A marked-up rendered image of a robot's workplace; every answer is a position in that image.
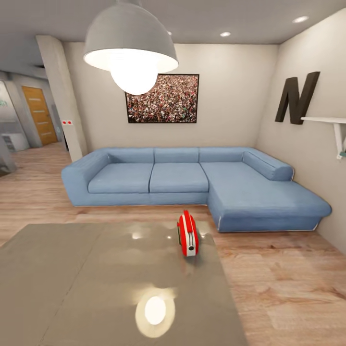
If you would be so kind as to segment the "radio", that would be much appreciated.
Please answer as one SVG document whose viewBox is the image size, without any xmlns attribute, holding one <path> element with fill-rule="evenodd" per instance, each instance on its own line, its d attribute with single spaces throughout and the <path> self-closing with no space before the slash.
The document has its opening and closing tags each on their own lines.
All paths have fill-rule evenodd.
<svg viewBox="0 0 346 346">
<path fill-rule="evenodd" d="M 176 224 L 179 227 L 180 241 L 182 251 L 185 256 L 195 256 L 198 253 L 198 235 L 196 224 L 188 211 L 184 210 L 184 215 L 179 217 L 179 222 Z"/>
</svg>

